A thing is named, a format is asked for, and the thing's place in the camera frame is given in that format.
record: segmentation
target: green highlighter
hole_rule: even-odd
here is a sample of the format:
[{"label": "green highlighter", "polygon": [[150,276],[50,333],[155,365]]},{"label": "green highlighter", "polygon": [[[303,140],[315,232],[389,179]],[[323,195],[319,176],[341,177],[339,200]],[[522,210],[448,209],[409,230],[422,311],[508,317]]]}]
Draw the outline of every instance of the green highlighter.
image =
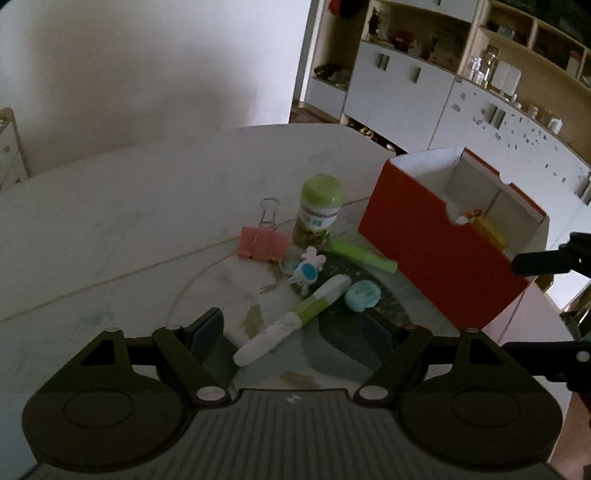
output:
[{"label": "green highlighter", "polygon": [[331,240],[327,247],[329,252],[387,273],[394,273],[398,269],[398,262],[395,260],[390,260],[382,255],[376,255],[366,248],[356,247],[347,240],[336,238]]}]

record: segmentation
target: white and green pen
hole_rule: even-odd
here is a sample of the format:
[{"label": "white and green pen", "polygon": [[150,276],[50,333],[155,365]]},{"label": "white and green pen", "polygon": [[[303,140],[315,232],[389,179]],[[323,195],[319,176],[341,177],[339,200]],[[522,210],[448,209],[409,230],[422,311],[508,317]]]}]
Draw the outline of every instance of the white and green pen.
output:
[{"label": "white and green pen", "polygon": [[283,318],[272,323],[252,340],[242,345],[234,354],[234,363],[242,367],[270,352],[291,332],[301,328],[336,302],[350,286],[351,278],[348,275],[335,275],[309,298],[287,312]]}]

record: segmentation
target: yellow object in box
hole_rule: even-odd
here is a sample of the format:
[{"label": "yellow object in box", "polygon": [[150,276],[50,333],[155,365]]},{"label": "yellow object in box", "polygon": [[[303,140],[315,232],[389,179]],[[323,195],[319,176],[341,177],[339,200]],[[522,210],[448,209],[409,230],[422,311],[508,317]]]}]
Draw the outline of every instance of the yellow object in box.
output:
[{"label": "yellow object in box", "polygon": [[474,225],[474,228],[484,235],[488,241],[501,252],[507,246],[508,242],[505,240],[503,234],[500,233],[500,231],[498,231],[497,228],[486,217],[475,217],[472,221],[472,225]]}]

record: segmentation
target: white wall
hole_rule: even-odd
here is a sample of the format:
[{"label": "white wall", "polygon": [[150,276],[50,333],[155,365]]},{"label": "white wall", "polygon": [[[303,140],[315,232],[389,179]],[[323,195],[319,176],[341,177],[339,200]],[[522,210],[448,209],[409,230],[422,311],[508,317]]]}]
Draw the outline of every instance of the white wall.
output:
[{"label": "white wall", "polygon": [[28,167],[286,123],[310,0],[12,0],[0,107]]}]

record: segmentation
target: bottle label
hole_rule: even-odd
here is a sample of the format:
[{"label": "bottle label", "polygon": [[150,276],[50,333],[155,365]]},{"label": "bottle label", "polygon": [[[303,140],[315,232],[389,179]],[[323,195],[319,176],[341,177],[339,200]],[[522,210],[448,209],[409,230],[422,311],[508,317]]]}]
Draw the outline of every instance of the bottle label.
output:
[{"label": "bottle label", "polygon": [[335,222],[339,211],[340,207],[322,208],[302,202],[297,217],[308,230],[318,232],[330,227]]}]

